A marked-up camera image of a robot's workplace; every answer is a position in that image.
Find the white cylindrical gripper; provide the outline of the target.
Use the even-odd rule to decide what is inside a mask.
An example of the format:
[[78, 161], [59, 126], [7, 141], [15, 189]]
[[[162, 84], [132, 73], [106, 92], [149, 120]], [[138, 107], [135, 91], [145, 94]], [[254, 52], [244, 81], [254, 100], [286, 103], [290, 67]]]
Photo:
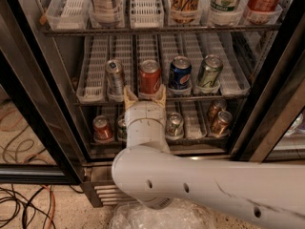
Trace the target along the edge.
[[152, 101], [138, 101], [131, 86], [124, 87], [125, 123], [128, 144], [164, 143], [166, 124], [166, 87], [160, 85]]

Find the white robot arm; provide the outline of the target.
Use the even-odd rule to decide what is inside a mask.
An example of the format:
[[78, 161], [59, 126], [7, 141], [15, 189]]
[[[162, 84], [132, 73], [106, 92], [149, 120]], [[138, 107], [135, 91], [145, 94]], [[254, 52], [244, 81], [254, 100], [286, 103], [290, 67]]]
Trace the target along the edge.
[[305, 167], [194, 160], [170, 153], [166, 89], [140, 100], [124, 87], [127, 146], [112, 163], [125, 194], [152, 209], [184, 198], [267, 229], [305, 229]]

